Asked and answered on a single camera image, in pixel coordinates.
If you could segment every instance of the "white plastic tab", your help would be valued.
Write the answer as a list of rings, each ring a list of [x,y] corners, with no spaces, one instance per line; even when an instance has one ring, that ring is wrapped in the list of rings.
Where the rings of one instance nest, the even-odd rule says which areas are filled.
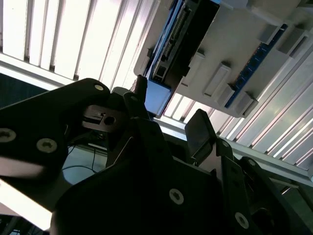
[[[203,94],[207,96],[212,96],[214,91],[220,84],[223,84],[227,81],[231,72],[231,68],[226,66],[223,63],[220,63],[213,77],[210,79],[206,87],[204,88]]]
[[[205,58],[205,55],[197,52],[194,57],[192,58],[190,64],[189,64],[189,72],[188,74],[182,78],[181,84],[188,87],[191,83],[192,79],[196,75],[196,72],[198,71],[198,68],[202,62],[202,60]]]
[[[213,92],[212,98],[218,102],[220,106],[225,106],[234,92],[235,91],[227,83],[221,83]]]
[[[247,92],[242,92],[234,100],[231,107],[239,115],[243,115],[244,112],[253,103],[254,99],[247,94]]]
[[[289,37],[283,42],[278,50],[292,58],[295,58],[303,48],[307,38],[307,31],[300,28],[294,28]]]

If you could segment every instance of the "black cable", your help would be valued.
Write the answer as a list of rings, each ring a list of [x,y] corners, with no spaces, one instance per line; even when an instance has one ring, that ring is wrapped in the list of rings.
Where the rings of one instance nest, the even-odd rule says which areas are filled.
[[[92,170],[93,170],[93,164],[94,164],[95,158],[96,158],[96,148],[94,148],[94,150],[93,150],[93,160],[92,160],[92,166],[91,166]]]
[[[82,168],[86,168],[86,169],[89,169],[89,170],[92,170],[93,173],[97,173],[95,170],[87,167],[87,166],[84,166],[84,165],[71,165],[71,166],[68,166],[68,167],[65,167],[63,168],[62,170],[66,170],[66,169],[70,169],[70,168],[74,168],[74,167],[82,167]]]
[[[70,152],[67,155],[69,155],[74,150],[75,147],[76,145],[73,146],[73,148],[70,150]]]

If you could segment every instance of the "bolt head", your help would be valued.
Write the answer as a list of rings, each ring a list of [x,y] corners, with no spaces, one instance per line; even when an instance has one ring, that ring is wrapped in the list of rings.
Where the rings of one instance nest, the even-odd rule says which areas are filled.
[[[16,133],[9,128],[0,128],[0,143],[8,143],[16,138]]]
[[[184,202],[184,196],[176,188],[172,188],[170,190],[170,199],[177,205],[181,205]]]
[[[44,153],[53,153],[58,148],[58,144],[56,141],[43,138],[37,141],[36,147],[39,151]]]
[[[100,91],[103,91],[104,88],[100,85],[94,85],[94,87],[97,89],[97,90],[100,90]]]
[[[244,229],[248,229],[249,228],[249,222],[246,219],[246,217],[241,214],[240,212],[236,212],[235,213],[235,218],[238,222],[238,224],[240,224],[241,227],[243,227]]]

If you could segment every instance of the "bright light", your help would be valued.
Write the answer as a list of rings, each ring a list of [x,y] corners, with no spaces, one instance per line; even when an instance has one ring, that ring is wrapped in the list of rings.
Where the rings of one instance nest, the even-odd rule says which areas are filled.
[[[275,153],[273,155],[273,157],[277,157],[289,144],[291,144],[313,121],[313,118],[308,121],[295,135],[293,135],[293,137],[287,142],[285,143],[285,145],[283,147],[281,147],[281,149],[279,149],[277,151],[277,153]]]
[[[57,41],[54,72],[73,78],[90,0],[66,0]]]
[[[50,228],[52,212],[0,179],[0,202],[41,230]]]
[[[27,83],[32,84],[34,86],[41,87],[41,88],[48,90],[48,91],[51,91],[51,90],[58,88],[57,86],[54,86],[54,85],[49,84],[47,82],[38,80],[36,78],[24,75],[22,73],[16,72],[14,70],[11,70],[11,69],[8,69],[8,68],[2,67],[2,66],[0,66],[0,73],[3,73],[7,76],[16,78],[16,79],[23,81],[23,82],[27,82]]]
[[[79,79],[100,78],[120,5],[121,0],[96,1],[78,65]]]
[[[191,102],[192,99],[188,97],[183,97],[183,99],[181,100],[173,114],[173,118],[176,120],[180,120],[181,117],[184,115],[185,111],[189,108]]]
[[[177,105],[182,99],[182,95],[175,93],[172,100],[170,101],[169,105],[167,106],[165,110],[165,115],[168,117],[171,117],[173,115],[173,112],[175,111]]]
[[[3,53],[24,60],[27,0],[3,2]]]
[[[57,74],[50,72],[50,71],[47,71],[47,70],[43,70],[37,66],[31,65],[29,63],[25,63],[24,61],[15,59],[13,57],[10,57],[10,56],[7,56],[7,55],[1,54],[1,53],[0,53],[0,61],[3,61],[5,63],[13,65],[13,66],[20,68],[22,70],[26,70],[26,71],[29,71],[31,73],[37,74],[37,75],[42,76],[44,78],[48,78],[48,79],[55,81],[55,82],[58,82],[62,85],[68,85],[68,84],[71,84],[73,82],[73,80],[71,80],[71,79],[62,77],[60,75],[57,75]]]
[[[238,129],[238,127],[240,126],[240,124],[244,121],[244,118],[240,118],[240,120],[237,122],[237,124],[235,125],[235,127],[231,130],[231,132],[229,132],[229,134],[227,135],[226,139],[230,139],[230,137],[234,134],[234,132]]]
[[[146,24],[153,2],[154,0],[145,0],[141,2],[140,10],[137,14],[134,26],[131,29],[131,35],[123,53],[123,58],[118,67],[117,74],[114,78],[114,83],[112,86],[113,88],[122,87],[124,84],[127,73],[131,68],[136,49],[139,46],[138,42],[140,41],[140,37],[142,35],[142,32],[144,31],[144,26]]]
[[[112,36],[106,62],[100,75],[100,81],[110,89],[112,88],[124,46],[129,37],[137,6],[138,0],[128,0],[120,21],[116,23],[118,30]]]
[[[194,105],[192,106],[191,110],[189,111],[189,113],[187,114],[184,123],[189,122],[189,120],[192,118],[192,116],[196,113],[196,111],[198,109],[202,109],[203,111],[209,112],[212,108],[209,106],[206,106],[204,104],[201,104],[199,102],[194,103]]]
[[[45,70],[49,70],[50,68],[54,33],[55,33],[55,27],[56,27],[56,22],[57,22],[57,16],[58,16],[58,8],[59,8],[59,0],[48,1],[41,62],[40,62],[40,67]]]
[[[31,21],[31,37],[29,41],[29,62],[38,66],[40,64],[42,39],[44,34],[46,0],[33,0]]]

